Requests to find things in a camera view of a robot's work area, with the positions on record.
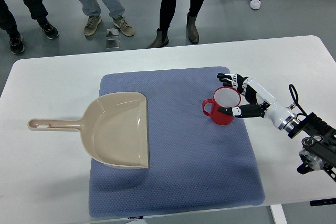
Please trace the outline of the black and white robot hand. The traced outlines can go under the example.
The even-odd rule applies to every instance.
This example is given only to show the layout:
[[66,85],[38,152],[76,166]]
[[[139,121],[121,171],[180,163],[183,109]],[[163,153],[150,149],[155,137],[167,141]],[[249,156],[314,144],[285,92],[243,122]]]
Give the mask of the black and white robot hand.
[[279,130],[290,132],[299,124],[296,114],[289,108],[280,105],[277,99],[251,77],[239,74],[218,73],[217,78],[223,86],[238,91],[248,102],[230,108],[220,107],[219,112],[236,118],[261,117],[272,121]]

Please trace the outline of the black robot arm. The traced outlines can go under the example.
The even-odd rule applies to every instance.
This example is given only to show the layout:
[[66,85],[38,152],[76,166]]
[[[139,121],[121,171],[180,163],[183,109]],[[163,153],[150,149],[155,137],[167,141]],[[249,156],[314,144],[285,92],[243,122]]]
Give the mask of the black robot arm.
[[301,140],[302,150],[299,152],[302,164],[297,172],[304,175],[316,170],[323,170],[332,180],[335,180],[335,128],[328,125],[315,113],[307,114],[299,104],[299,96],[293,84],[289,85],[293,104],[289,109],[297,107],[300,113],[286,119],[284,130],[290,138],[300,132],[308,136]]

